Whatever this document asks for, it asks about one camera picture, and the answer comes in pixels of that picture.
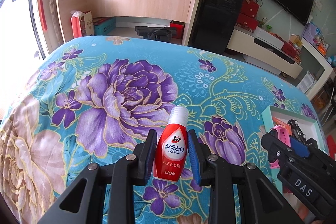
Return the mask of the red plastic stool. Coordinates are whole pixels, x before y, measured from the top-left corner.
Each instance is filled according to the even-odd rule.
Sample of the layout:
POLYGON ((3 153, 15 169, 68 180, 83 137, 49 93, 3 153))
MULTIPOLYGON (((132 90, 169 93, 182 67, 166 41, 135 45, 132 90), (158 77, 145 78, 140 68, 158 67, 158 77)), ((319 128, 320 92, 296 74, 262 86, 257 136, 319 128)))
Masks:
POLYGON ((328 135, 327 138, 326 138, 326 141, 327 141, 327 147, 329 149, 329 156, 333 160, 335 160, 335 157, 336 157, 336 142, 335 142, 335 139, 331 135, 328 135))

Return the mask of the white side desk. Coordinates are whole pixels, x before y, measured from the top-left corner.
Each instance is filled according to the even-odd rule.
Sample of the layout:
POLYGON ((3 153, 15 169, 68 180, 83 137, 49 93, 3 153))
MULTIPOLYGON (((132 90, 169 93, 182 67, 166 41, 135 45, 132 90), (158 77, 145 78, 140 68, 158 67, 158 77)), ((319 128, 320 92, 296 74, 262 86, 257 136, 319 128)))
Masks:
POLYGON ((306 39, 302 38, 301 61, 303 69, 315 75, 315 84, 306 93, 311 101, 323 88, 329 79, 335 79, 335 71, 323 55, 313 47, 306 39))

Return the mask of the cream TV stand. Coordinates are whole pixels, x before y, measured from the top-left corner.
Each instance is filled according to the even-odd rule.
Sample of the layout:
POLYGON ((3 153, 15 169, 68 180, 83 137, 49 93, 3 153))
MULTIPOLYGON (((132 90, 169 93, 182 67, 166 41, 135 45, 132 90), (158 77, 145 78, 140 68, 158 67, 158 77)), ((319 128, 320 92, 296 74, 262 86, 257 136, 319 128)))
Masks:
POLYGON ((274 75, 285 73, 296 79, 303 67, 294 59, 265 40, 244 29, 235 28, 227 44, 227 49, 242 54, 244 60, 274 75))

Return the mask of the red gift box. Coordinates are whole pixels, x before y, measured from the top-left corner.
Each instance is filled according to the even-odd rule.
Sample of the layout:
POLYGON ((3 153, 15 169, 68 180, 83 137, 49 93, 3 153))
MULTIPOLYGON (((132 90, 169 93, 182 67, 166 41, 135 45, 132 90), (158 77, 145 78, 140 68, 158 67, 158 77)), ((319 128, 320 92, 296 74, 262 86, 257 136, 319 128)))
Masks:
POLYGON ((251 18, 245 14, 240 13, 238 15, 235 25, 249 32, 254 32, 258 25, 258 21, 254 18, 251 18))

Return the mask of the orange blue carrot knife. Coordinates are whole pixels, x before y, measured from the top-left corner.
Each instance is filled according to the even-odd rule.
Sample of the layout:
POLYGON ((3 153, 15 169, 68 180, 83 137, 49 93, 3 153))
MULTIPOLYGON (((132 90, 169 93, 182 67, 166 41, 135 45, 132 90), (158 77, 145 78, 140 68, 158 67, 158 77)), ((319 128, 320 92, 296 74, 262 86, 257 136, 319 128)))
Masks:
POLYGON ((272 118, 272 121, 273 121, 273 124, 275 126, 282 126, 284 128, 286 128, 287 132, 289 135, 292 135, 292 132, 291 132, 291 126, 285 122, 283 122, 282 120, 276 118, 276 117, 273 117, 272 118))

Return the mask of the red stain remover bottle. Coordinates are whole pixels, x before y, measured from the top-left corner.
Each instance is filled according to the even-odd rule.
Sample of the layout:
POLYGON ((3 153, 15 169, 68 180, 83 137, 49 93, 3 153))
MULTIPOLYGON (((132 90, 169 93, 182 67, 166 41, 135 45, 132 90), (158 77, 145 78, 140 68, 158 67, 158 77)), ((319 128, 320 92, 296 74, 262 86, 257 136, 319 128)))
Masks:
POLYGON ((154 177, 173 182, 179 180, 188 149, 188 115, 189 112, 184 106, 174 106, 171 109, 167 126, 155 150, 154 177))

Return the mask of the teal storage crate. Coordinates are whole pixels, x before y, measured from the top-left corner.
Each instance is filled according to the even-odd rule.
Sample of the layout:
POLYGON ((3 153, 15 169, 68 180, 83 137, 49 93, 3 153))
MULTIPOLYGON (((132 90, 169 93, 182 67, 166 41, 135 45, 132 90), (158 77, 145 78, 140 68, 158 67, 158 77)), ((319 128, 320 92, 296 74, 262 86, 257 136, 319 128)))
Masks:
POLYGON ((115 17, 94 18, 94 34, 96 36, 106 36, 116 28, 115 17))

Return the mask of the red gift bag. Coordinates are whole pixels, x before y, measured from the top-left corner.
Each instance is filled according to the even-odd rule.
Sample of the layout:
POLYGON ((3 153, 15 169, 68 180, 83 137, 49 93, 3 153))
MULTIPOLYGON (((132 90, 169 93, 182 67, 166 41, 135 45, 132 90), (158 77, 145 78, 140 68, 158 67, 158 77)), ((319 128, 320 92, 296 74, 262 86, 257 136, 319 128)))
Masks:
POLYGON ((74 38, 83 36, 93 36, 95 34, 92 12, 89 11, 71 11, 71 26, 74 38))

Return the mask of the red handbag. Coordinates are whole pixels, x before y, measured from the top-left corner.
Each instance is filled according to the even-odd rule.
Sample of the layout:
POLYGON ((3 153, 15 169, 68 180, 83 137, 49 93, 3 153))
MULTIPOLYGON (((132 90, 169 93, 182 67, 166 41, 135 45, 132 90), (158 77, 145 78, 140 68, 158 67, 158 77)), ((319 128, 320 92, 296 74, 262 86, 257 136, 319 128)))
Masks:
POLYGON ((243 0, 240 13, 250 18, 256 19, 258 10, 259 5, 257 4, 256 0, 243 0))

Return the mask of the black water dispenser cabinet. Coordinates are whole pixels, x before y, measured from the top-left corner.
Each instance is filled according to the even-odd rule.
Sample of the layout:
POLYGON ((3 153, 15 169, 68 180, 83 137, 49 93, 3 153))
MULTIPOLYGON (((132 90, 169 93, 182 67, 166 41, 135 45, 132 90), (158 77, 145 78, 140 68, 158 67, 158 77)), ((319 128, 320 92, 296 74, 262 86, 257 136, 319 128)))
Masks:
POLYGON ((222 55, 231 38, 242 3, 243 0, 202 0, 191 45, 222 55))

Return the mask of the floral blue tablecloth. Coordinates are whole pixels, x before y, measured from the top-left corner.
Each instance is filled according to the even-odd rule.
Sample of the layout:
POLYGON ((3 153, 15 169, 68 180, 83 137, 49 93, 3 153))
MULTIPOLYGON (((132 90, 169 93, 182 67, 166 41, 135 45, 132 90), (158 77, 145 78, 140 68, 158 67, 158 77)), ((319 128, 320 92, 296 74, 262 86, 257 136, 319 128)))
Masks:
POLYGON ((111 164, 183 105, 212 153, 271 175, 260 140, 269 106, 317 119, 275 75, 195 48, 89 36, 65 43, 32 75, 1 123, 1 195, 19 223, 37 223, 90 163, 111 164))

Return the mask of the pink blue foam toy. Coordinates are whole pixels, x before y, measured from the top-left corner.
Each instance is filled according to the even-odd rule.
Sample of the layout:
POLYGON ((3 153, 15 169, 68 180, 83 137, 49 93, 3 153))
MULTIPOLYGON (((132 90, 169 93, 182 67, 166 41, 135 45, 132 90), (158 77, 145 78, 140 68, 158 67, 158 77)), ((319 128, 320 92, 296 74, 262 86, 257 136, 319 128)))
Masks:
POLYGON ((290 190, 283 187, 282 193, 304 223, 313 223, 315 216, 290 190))

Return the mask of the black toy car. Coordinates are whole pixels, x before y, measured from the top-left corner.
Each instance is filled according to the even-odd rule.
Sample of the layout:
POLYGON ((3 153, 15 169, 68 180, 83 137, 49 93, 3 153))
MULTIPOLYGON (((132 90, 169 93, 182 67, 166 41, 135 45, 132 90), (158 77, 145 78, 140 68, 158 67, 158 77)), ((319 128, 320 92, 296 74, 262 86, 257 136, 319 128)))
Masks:
POLYGON ((288 120, 287 124, 291 126, 292 136, 296 138, 298 141, 305 143, 306 135, 302 132, 302 129, 298 125, 298 121, 294 119, 288 120))

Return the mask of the black bag on floor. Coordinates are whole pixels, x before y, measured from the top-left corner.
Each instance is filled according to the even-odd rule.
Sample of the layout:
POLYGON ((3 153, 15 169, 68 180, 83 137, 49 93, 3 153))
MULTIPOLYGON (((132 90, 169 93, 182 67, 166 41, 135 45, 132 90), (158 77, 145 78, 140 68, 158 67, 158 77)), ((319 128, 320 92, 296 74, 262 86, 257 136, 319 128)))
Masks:
POLYGON ((148 26, 135 26, 135 32, 143 39, 155 40, 159 42, 170 42, 173 35, 177 34, 175 27, 148 27, 148 26))

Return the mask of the white flat box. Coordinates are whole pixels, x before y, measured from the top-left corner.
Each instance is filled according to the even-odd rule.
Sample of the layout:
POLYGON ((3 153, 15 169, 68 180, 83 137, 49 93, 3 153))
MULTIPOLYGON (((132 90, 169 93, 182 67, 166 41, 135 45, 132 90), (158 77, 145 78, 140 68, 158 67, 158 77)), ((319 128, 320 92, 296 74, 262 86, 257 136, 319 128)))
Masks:
POLYGON ((267 43, 271 44, 272 46, 282 49, 284 42, 277 38, 276 36, 272 35, 271 33, 261 29, 260 27, 256 27, 256 30, 254 30, 254 35, 261 39, 265 40, 267 43))

